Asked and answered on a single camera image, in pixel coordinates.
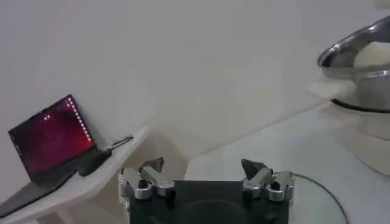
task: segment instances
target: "black cable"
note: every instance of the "black cable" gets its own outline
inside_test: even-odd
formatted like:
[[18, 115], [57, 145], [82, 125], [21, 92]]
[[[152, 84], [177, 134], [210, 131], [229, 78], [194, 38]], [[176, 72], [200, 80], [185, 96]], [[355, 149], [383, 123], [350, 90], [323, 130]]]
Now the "black cable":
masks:
[[340, 201], [336, 198], [336, 196], [332, 192], [330, 192], [330, 190], [328, 190], [323, 184], [321, 184], [320, 182], [312, 179], [311, 177], [307, 177], [305, 175], [302, 175], [302, 174], [299, 174], [299, 173], [294, 173], [294, 172], [292, 174], [293, 174], [293, 176], [300, 177], [300, 178], [303, 178], [303, 179], [305, 179], [307, 181], [310, 181], [310, 182], [314, 183], [315, 185], [321, 187], [324, 191], [326, 191], [334, 199], [336, 204], [339, 206], [339, 208], [340, 208], [340, 210], [342, 212], [342, 215], [344, 216], [344, 218], [346, 220], [346, 224], [350, 224], [348, 215], [346, 213], [346, 210], [341, 205]]
[[114, 143], [111, 144], [111, 147], [108, 148], [107, 150], [108, 151], [114, 151], [114, 149], [118, 148], [119, 146], [122, 146], [124, 145], [125, 143], [128, 143], [129, 141], [131, 141], [134, 137], [133, 136], [127, 136], [119, 141], [116, 141]]

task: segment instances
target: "stainless steel bowl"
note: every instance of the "stainless steel bowl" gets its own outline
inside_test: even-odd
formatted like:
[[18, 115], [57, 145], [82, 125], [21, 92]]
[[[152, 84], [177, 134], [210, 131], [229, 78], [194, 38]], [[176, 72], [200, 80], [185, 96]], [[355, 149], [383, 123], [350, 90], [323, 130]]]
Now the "stainless steel bowl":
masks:
[[356, 85], [354, 96], [342, 99], [353, 106], [390, 112], [390, 64], [353, 68], [356, 55], [373, 41], [390, 43], [390, 16], [364, 27], [328, 48], [318, 58], [324, 75], [349, 79]]

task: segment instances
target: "white table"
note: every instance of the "white table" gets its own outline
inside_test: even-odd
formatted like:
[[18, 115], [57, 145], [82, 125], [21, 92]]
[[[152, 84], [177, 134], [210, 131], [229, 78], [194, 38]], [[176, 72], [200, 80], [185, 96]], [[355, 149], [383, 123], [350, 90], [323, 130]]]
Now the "white table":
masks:
[[148, 136], [148, 129], [142, 128], [133, 133], [133, 136], [133, 140], [115, 149], [113, 155], [89, 176], [81, 177], [76, 173], [60, 189], [6, 218], [0, 219], [0, 224], [26, 223], [94, 197], [111, 177], [118, 173], [132, 152], [144, 142]]
[[[295, 115], [190, 161], [186, 180], [242, 180], [241, 159], [291, 170], [324, 184], [353, 224], [390, 223], [390, 178], [365, 166], [345, 147], [350, 121], [323, 114], [328, 105]], [[296, 182], [290, 223], [345, 223], [332, 198], [317, 186]]]

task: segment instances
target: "red screen display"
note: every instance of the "red screen display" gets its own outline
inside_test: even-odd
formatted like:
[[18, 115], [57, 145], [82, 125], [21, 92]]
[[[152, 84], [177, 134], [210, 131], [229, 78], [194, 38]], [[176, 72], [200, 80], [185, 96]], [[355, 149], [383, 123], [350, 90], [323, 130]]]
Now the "red screen display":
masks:
[[94, 147], [94, 142], [68, 96], [9, 131], [30, 176]]

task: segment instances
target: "laptop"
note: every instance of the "laptop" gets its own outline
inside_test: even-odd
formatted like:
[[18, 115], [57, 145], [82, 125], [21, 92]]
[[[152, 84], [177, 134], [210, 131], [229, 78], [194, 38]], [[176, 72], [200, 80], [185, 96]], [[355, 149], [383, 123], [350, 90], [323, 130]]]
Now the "laptop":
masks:
[[96, 145], [72, 95], [9, 131], [31, 182], [0, 205], [3, 218], [54, 192]]

